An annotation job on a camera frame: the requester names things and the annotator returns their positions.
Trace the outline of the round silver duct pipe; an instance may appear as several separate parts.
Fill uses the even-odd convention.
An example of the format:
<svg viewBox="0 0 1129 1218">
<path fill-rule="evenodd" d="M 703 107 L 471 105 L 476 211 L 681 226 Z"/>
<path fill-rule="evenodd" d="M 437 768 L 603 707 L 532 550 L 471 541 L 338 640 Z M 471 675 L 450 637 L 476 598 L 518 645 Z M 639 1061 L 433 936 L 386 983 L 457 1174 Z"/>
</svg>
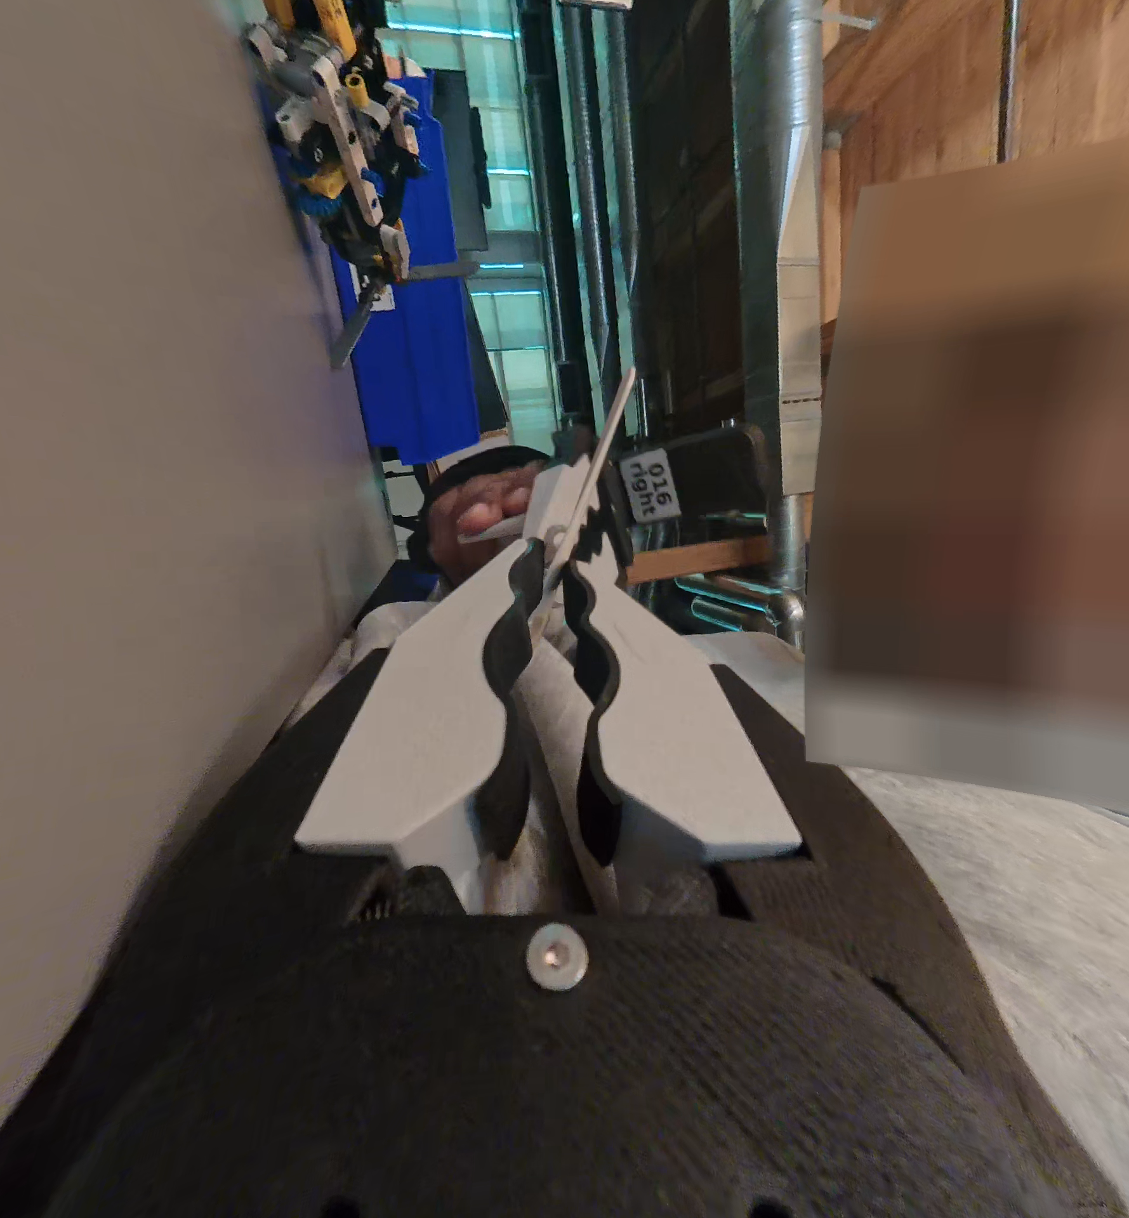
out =
<svg viewBox="0 0 1129 1218">
<path fill-rule="evenodd" d="M 769 580 L 804 598 L 821 438 L 821 3 L 727 11 L 743 414 L 769 447 Z"/>
</svg>

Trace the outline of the grey lego rotor blade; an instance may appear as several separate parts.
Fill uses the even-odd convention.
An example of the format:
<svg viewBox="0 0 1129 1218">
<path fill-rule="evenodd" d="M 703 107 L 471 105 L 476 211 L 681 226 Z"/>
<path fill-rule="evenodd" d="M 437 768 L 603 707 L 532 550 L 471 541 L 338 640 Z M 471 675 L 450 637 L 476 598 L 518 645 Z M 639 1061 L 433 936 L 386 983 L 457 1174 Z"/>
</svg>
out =
<svg viewBox="0 0 1129 1218">
<path fill-rule="evenodd" d="M 636 367 L 624 370 L 622 385 L 615 385 L 615 396 L 605 414 L 605 429 L 603 429 L 603 438 L 588 462 L 588 481 L 575 483 L 575 500 L 571 500 L 571 518 L 565 526 L 558 533 L 545 533 L 545 539 L 555 539 L 555 559 L 545 563 L 545 575 L 541 575 L 541 603 L 539 611 L 532 614 L 527 619 L 527 632 L 532 632 L 532 645 L 539 645 L 545 623 L 550 623 L 550 614 L 555 614 L 555 596 L 558 596 L 558 585 L 561 585 L 561 572 L 565 563 L 571 562 L 571 550 L 581 541 L 581 533 L 588 526 L 588 518 L 598 509 L 598 481 L 603 481 L 603 468 L 609 462 L 609 451 L 624 429 L 624 414 L 629 414 L 629 401 L 630 401 L 630 385 L 636 385 Z"/>
</svg>

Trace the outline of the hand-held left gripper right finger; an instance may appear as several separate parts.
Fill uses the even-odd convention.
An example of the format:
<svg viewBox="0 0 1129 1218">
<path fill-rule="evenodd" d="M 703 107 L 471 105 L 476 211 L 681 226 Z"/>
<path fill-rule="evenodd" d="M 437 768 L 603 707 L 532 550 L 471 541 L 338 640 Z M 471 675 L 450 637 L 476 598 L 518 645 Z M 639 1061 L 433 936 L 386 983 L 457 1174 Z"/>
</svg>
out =
<svg viewBox="0 0 1129 1218">
<path fill-rule="evenodd" d="M 703 651 L 615 587 L 615 563 L 565 568 L 571 675 L 589 703 L 575 790 L 588 856 L 622 901 L 681 874 L 804 852 L 764 763 Z"/>
</svg>

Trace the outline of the blue plastic bin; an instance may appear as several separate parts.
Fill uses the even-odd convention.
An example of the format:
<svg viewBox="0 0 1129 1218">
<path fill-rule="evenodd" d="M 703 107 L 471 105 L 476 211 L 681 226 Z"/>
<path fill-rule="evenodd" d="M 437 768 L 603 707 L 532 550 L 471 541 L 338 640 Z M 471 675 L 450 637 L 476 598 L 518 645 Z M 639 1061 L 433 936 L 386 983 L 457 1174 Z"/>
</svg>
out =
<svg viewBox="0 0 1129 1218">
<path fill-rule="evenodd" d="M 402 84 L 420 99 L 420 155 L 428 162 L 428 175 L 404 187 L 402 222 L 414 266 L 453 259 L 484 264 L 490 247 L 484 218 L 490 181 L 478 110 L 467 105 L 463 75 L 402 75 Z M 359 274 L 326 247 L 313 218 L 305 222 L 326 250 L 332 285 L 346 325 L 355 304 Z M 346 370 L 355 384 L 370 447 L 394 451 L 404 463 L 433 463 L 476 447 L 484 425 L 490 425 L 490 431 L 506 425 L 497 390 L 484 385 L 493 377 L 485 367 L 467 280 L 386 290 Z"/>
</svg>

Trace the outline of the person's right hand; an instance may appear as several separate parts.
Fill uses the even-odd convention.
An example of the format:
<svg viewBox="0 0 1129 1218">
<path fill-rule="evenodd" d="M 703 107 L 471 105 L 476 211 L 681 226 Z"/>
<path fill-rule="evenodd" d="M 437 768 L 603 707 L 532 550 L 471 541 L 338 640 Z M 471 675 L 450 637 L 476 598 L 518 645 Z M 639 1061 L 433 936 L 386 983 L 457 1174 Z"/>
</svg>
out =
<svg viewBox="0 0 1129 1218">
<path fill-rule="evenodd" d="M 490 476 L 476 476 L 453 492 L 445 492 L 428 513 L 428 552 L 437 575 L 450 587 L 459 587 L 476 575 L 493 552 L 503 552 L 503 539 L 476 541 L 476 534 L 506 523 L 510 518 L 527 513 L 532 486 L 541 463 L 519 463 Z"/>
</svg>

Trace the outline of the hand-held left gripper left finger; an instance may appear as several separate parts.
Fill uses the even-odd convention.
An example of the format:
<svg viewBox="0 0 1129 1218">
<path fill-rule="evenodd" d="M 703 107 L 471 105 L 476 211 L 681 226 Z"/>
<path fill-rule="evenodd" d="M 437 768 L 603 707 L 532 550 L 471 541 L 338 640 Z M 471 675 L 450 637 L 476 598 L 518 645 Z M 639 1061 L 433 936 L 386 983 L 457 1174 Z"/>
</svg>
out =
<svg viewBox="0 0 1129 1218">
<path fill-rule="evenodd" d="M 443 870 L 463 914 L 485 909 L 485 863 L 510 863 L 532 804 L 514 689 L 532 660 L 545 546 L 503 550 L 380 658 L 294 837 L 308 856 Z"/>
</svg>

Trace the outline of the yellow black lego helicopter model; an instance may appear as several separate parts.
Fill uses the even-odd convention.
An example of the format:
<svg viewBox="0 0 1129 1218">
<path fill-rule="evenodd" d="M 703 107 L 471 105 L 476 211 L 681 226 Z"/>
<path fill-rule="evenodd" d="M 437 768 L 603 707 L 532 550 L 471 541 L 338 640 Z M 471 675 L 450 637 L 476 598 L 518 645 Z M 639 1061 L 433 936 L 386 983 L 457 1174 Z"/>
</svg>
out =
<svg viewBox="0 0 1129 1218">
<path fill-rule="evenodd" d="M 402 78 L 390 78 L 376 36 L 386 9 L 268 0 L 264 11 L 240 36 L 268 105 L 268 144 L 282 153 L 297 211 L 359 274 L 355 304 L 332 343 L 332 367 L 346 367 L 386 290 L 459 281 L 478 264 L 414 266 L 402 211 L 404 187 L 428 175 L 422 115 Z"/>
</svg>

